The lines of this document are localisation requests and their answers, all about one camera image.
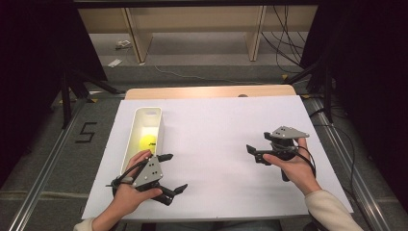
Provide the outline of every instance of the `cable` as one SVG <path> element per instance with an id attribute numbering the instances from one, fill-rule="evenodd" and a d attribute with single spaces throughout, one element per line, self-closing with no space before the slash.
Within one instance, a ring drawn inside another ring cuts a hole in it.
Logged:
<path id="1" fill-rule="evenodd" d="M 139 166 L 141 166 L 141 165 L 146 165 L 147 162 L 148 162 L 148 160 L 144 160 L 144 161 L 138 162 L 138 163 L 136 163 L 135 165 L 129 167 L 129 169 L 127 169 L 125 172 L 123 172 L 123 174 L 120 175 L 118 178 L 116 178 L 115 181 L 116 181 L 117 183 L 120 183 L 120 182 L 123 180 L 123 178 L 125 178 L 125 177 L 127 176 L 127 174 L 129 174 L 129 172 L 131 172 L 132 170 L 134 170 L 136 167 L 139 167 Z"/>
<path id="2" fill-rule="evenodd" d="M 278 47 L 276 47 L 275 45 L 273 45 L 268 39 L 267 37 L 264 35 L 264 33 L 261 33 L 261 35 L 264 37 L 264 39 L 267 41 L 267 43 L 269 44 L 270 47 L 272 47 L 276 53 L 279 53 L 279 55 L 283 56 L 284 58 L 286 58 L 287 60 L 289 60 L 290 62 L 292 62 L 293 64 L 299 65 L 298 62 L 294 61 L 293 59 L 289 58 L 289 56 L 287 56 L 285 53 L 283 53 L 281 50 L 279 50 Z"/>
<path id="3" fill-rule="evenodd" d="M 280 40 L 280 38 L 278 38 L 273 32 L 270 32 L 270 33 L 271 33 L 277 40 Z M 287 43 L 287 42 L 285 42 L 285 41 L 283 41 L 283 40 L 281 40 L 281 42 L 284 43 L 284 44 L 286 44 L 286 45 L 292 46 L 292 44 Z M 299 48 L 299 49 L 303 49 L 303 47 L 298 46 L 298 45 L 293 45 L 293 46 L 295 46 L 295 47 L 297 47 L 297 48 Z"/>
<path id="4" fill-rule="evenodd" d="M 131 48 L 133 48 L 133 46 L 124 46 L 124 47 L 120 47 L 120 48 L 115 48 L 115 51 L 123 51 L 123 50 L 125 50 L 125 54 L 124 54 L 123 56 L 125 57 L 126 62 L 127 62 L 128 64 L 131 64 L 131 62 L 129 61 L 129 58 L 128 58 L 128 52 L 129 52 L 129 50 L 130 50 Z"/>
<path id="5" fill-rule="evenodd" d="M 290 62 L 292 62 L 292 63 L 294 63 L 294 64 L 296 64 L 296 65 L 299 65 L 299 63 L 297 63 L 297 62 L 294 61 L 293 59 L 289 58 L 285 53 L 283 53 L 282 51 L 280 51 L 278 47 L 274 46 L 274 45 L 267 39 L 267 37 L 264 35 L 264 33 L 261 33 L 261 35 L 262 35 L 262 36 L 264 37 L 264 39 L 267 41 L 267 43 L 269 44 L 269 46 L 270 46 L 271 48 L 273 48 L 273 49 L 276 51 L 276 64 L 277 64 L 277 66 L 279 67 L 279 69 L 281 69 L 282 71 L 288 72 L 288 73 L 294 73 L 294 74 L 299 73 L 299 72 L 289 71 L 289 70 L 286 70 L 286 69 L 282 68 L 282 66 L 280 66 L 280 64 L 279 64 L 279 62 L 278 62 L 278 54 L 280 54 L 282 57 L 286 58 L 287 60 L 289 60 Z"/>
<path id="6" fill-rule="evenodd" d="M 302 36 L 302 35 L 300 35 L 300 33 L 299 33 L 299 32 L 297 32 L 297 34 L 300 36 L 300 38 L 303 40 L 303 42 L 306 42 L 305 38 L 303 38 L 303 36 Z"/>
<path id="7" fill-rule="evenodd" d="M 156 65 L 154 65 L 154 67 L 159 72 L 166 73 L 166 74 L 172 74 L 172 75 L 182 77 L 182 78 L 196 78 L 196 79 L 207 80 L 207 81 L 224 81 L 224 82 L 229 82 L 229 83 L 234 83 L 234 84 L 255 84 L 255 85 L 265 85 L 266 84 L 266 83 L 261 83 L 261 82 L 250 82 L 250 81 L 246 82 L 246 81 L 233 81 L 233 80 L 227 80 L 227 79 L 204 78 L 204 77 L 195 76 L 195 75 L 181 75 L 181 74 L 174 73 L 172 71 L 160 70 Z"/>
<path id="8" fill-rule="evenodd" d="M 282 22 L 282 20 L 281 20 L 281 18 L 280 18 L 280 16 L 279 16 L 279 13 L 277 12 L 275 6 L 273 6 L 273 10 L 275 11 L 276 16 L 278 17 L 279 23 L 281 24 L 281 27 L 282 27 L 282 35 L 281 35 L 280 40 L 282 40 L 283 35 L 286 34 L 286 36 L 287 36 L 287 38 L 288 38 L 288 42 L 291 44 L 291 50 L 292 50 L 292 52 L 293 52 L 293 55 L 294 55 L 295 59 L 297 60 L 297 56 L 295 55 L 295 53 L 294 53 L 294 51 L 293 51 L 294 43 L 293 43 L 293 41 L 292 41 L 292 39 L 291 39 L 291 37 L 289 36 L 289 33 L 288 33 L 288 14 L 289 14 L 289 8 L 288 8 L 288 6 L 285 6 L 285 9 L 284 9 L 284 10 L 285 10 L 285 23 Z M 297 52 L 296 47 L 294 47 L 294 50 L 296 51 L 296 53 L 297 53 L 297 55 L 299 56 L 299 58 L 301 58 L 299 52 Z"/>
<path id="9" fill-rule="evenodd" d="M 313 158 L 313 156 L 312 156 L 312 153 L 310 153 L 310 151 L 309 151 L 307 148 L 303 147 L 303 146 L 300 146 L 300 145 L 299 145 L 297 148 L 302 148 L 303 150 L 307 151 L 307 153 L 309 154 L 310 159 L 312 160 L 312 162 L 309 161 L 306 157 L 302 156 L 302 155 L 301 155 L 300 153 L 298 153 L 298 152 L 297 152 L 297 155 L 296 155 L 296 156 L 300 157 L 300 158 L 303 159 L 307 164 L 309 164 L 309 166 L 312 168 L 313 174 L 314 174 L 315 177 L 316 177 L 316 173 L 317 173 L 316 163 L 315 163 L 315 158 Z"/>
<path id="10" fill-rule="evenodd" d="M 309 115 L 309 118 L 313 117 L 314 115 L 316 115 L 318 113 L 322 113 L 322 112 L 324 112 L 324 108 L 320 108 L 320 109 L 316 110 L 315 112 L 311 113 Z"/>

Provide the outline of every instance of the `hand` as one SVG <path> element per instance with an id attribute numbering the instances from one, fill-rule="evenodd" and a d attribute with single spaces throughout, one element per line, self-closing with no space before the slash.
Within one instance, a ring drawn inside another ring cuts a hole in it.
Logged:
<path id="1" fill-rule="evenodd" d="M 129 161 L 126 169 L 143 161 L 145 158 L 151 156 L 150 150 L 144 150 L 136 154 Z M 128 176 L 132 176 L 138 169 L 135 168 L 129 172 Z M 139 205 L 147 199 L 156 197 L 163 192 L 160 189 L 151 189 L 144 192 L 139 192 L 132 188 L 130 185 L 121 184 L 116 191 L 114 200 L 108 206 L 108 208 L 100 214 L 92 222 L 92 230 L 109 230 L 112 228 L 121 218 L 133 213 Z"/>
<path id="2" fill-rule="evenodd" d="M 297 140 L 299 146 L 307 149 L 306 139 Z M 298 148 L 298 153 L 310 160 L 309 153 L 303 148 Z M 264 154 L 264 159 L 269 163 L 283 169 L 288 178 L 303 192 L 304 195 L 321 190 L 310 166 L 300 157 L 295 156 L 289 161 L 282 161 L 276 156 Z"/>

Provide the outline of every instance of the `metal rail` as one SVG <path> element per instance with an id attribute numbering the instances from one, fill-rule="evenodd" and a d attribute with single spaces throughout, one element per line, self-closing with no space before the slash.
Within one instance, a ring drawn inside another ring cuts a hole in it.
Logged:
<path id="1" fill-rule="evenodd" d="M 321 109 L 323 107 L 321 102 L 316 100 L 313 101 L 313 105 L 316 110 Z M 375 198 L 370 192 L 370 189 L 364 182 L 363 177 L 360 174 L 358 168 L 352 164 L 353 162 L 352 156 L 345 148 L 345 145 L 341 137 L 339 136 L 338 131 L 336 131 L 336 129 L 330 128 L 330 123 L 328 122 L 328 119 L 322 113 L 319 114 L 319 119 L 322 122 L 322 124 L 327 125 L 324 127 L 324 129 L 329 139 L 332 141 L 336 149 L 336 153 L 338 154 L 349 176 L 351 175 L 352 167 L 354 167 L 352 179 L 354 191 L 357 192 L 361 200 L 361 203 L 363 204 L 364 209 L 366 210 L 366 214 L 370 220 L 372 227 L 374 228 L 374 230 L 391 230 L 390 226 L 388 225 L 388 222 L 384 218 L 384 214 L 381 211 L 381 208 L 378 206 L 377 202 L 375 201 Z"/>
<path id="2" fill-rule="evenodd" d="M 37 205 L 41 192 L 44 189 L 54 169 L 54 166 L 57 163 L 64 149 L 66 138 L 70 134 L 71 129 L 76 122 L 76 118 L 78 114 L 80 113 L 80 111 L 82 110 L 82 108 L 84 107 L 86 102 L 87 102 L 87 99 L 78 99 L 78 101 L 75 103 L 75 107 L 72 112 L 72 119 L 60 133 L 56 143 L 54 144 L 53 149 L 51 150 L 50 155 L 48 156 L 44 166 L 41 169 L 41 172 L 39 173 L 37 177 L 36 182 L 34 183 L 33 187 L 28 192 L 24 202 L 22 203 L 18 212 L 16 213 L 13 219 L 12 225 L 9 228 L 10 231 L 24 230 L 25 226 L 27 225 L 27 222 L 31 214 L 33 213 Z"/>

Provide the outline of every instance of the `white table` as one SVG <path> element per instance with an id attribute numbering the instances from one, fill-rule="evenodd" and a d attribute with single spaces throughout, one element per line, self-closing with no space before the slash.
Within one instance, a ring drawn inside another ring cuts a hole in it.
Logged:
<path id="1" fill-rule="evenodd" d="M 270 149 L 264 132 L 281 125 L 310 134 L 320 185 L 351 206 L 298 96 L 123 100 L 89 195 L 83 218 L 96 217 L 111 202 L 105 187 L 118 176 L 133 115 L 140 107 L 163 110 L 163 153 L 160 183 L 170 189 L 189 184 L 170 206 L 143 202 L 124 219 L 140 222 L 284 218 L 307 215 L 302 193 L 283 182 L 278 167 L 255 164 L 245 145 Z"/>

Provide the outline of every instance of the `sleeve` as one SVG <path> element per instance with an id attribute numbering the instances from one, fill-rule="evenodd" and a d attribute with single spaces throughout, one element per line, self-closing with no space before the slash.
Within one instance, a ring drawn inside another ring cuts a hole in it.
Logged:
<path id="1" fill-rule="evenodd" d="M 328 191 L 316 191 L 305 197 L 310 214 L 328 230 L 363 230 L 344 204 Z"/>
<path id="2" fill-rule="evenodd" d="M 92 222 L 94 218 L 84 219 L 81 223 L 74 226 L 73 231 L 92 231 Z"/>

